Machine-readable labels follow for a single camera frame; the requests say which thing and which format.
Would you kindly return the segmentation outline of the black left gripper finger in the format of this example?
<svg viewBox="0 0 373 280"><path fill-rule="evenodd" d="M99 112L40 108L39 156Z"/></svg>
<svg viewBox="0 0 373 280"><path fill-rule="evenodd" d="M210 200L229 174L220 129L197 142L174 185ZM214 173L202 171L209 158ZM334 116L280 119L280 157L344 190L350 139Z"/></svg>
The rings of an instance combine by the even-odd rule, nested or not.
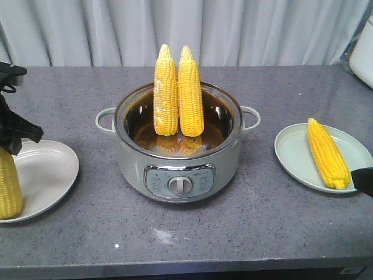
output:
<svg viewBox="0 0 373 280"><path fill-rule="evenodd" d="M13 112L1 96L1 147L12 155L17 155L22 148L22 138L39 143L43 129L32 124Z"/></svg>

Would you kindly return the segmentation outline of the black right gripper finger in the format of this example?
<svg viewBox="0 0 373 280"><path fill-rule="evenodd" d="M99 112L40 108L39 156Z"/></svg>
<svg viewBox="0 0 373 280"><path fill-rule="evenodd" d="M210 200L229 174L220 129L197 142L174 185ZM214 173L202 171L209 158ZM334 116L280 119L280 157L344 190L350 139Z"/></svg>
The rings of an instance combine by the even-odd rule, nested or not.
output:
<svg viewBox="0 0 373 280"><path fill-rule="evenodd" d="M354 188L369 197L373 197L373 167L365 167L351 171Z"/></svg>

